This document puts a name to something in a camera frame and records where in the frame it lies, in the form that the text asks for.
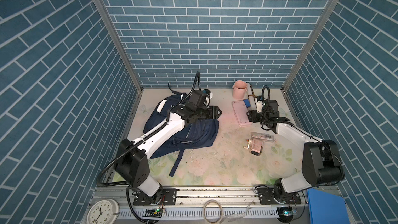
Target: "clock face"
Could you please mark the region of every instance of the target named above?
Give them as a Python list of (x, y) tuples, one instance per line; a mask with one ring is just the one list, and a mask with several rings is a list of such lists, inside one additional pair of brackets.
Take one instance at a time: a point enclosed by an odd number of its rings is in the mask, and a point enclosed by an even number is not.
[(91, 207), (87, 215), (87, 224), (111, 224), (119, 213), (119, 206), (115, 200), (102, 200)]

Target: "pink cup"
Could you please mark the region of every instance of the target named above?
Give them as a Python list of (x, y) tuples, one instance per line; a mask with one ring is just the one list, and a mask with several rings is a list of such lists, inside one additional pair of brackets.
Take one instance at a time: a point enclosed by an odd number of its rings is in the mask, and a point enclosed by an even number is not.
[(248, 86), (244, 81), (236, 81), (232, 89), (232, 97), (237, 100), (242, 100), (245, 96), (245, 92), (248, 90)]

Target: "blue brick wall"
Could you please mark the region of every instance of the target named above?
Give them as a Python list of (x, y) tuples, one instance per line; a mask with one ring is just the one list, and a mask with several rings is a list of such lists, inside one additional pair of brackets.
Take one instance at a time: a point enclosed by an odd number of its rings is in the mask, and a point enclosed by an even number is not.
[(103, 0), (144, 87), (281, 87), (327, 0)]
[(398, 0), (340, 0), (288, 89), (304, 128), (338, 142), (358, 223), (397, 223)]
[(136, 93), (92, 0), (0, 0), (0, 223), (81, 221)]

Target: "navy blue backpack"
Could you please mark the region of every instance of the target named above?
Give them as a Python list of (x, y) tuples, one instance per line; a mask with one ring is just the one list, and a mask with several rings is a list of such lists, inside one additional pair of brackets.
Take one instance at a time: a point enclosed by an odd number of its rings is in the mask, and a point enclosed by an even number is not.
[[(144, 133), (150, 131), (153, 127), (157, 126), (160, 122), (164, 121), (167, 113), (171, 109), (172, 105), (177, 104), (181, 99), (187, 96), (186, 93), (175, 93), (172, 96), (165, 98), (166, 103), (164, 104), (160, 112), (157, 111), (159, 104), (155, 107), (148, 121), (145, 123)], [(198, 120), (192, 124), (189, 124), (181, 131), (171, 136), (166, 142), (164, 142), (153, 154), (152, 158), (157, 158), (169, 154), (171, 152), (180, 151), (178, 158), (174, 163), (174, 166), (169, 174), (170, 177), (174, 176), (178, 164), (182, 159), (184, 150), (196, 149), (202, 147), (209, 147), (213, 145), (214, 140), (218, 133), (218, 120)]]

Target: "pink tray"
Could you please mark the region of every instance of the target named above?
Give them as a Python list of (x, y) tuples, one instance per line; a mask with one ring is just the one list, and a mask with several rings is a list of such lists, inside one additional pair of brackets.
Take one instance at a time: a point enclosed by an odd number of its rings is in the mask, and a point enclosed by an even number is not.
[(233, 101), (232, 108), (234, 109), (235, 117), (240, 127), (248, 127), (251, 126), (253, 122), (249, 121), (246, 113), (248, 109), (246, 107), (245, 102), (243, 101)]

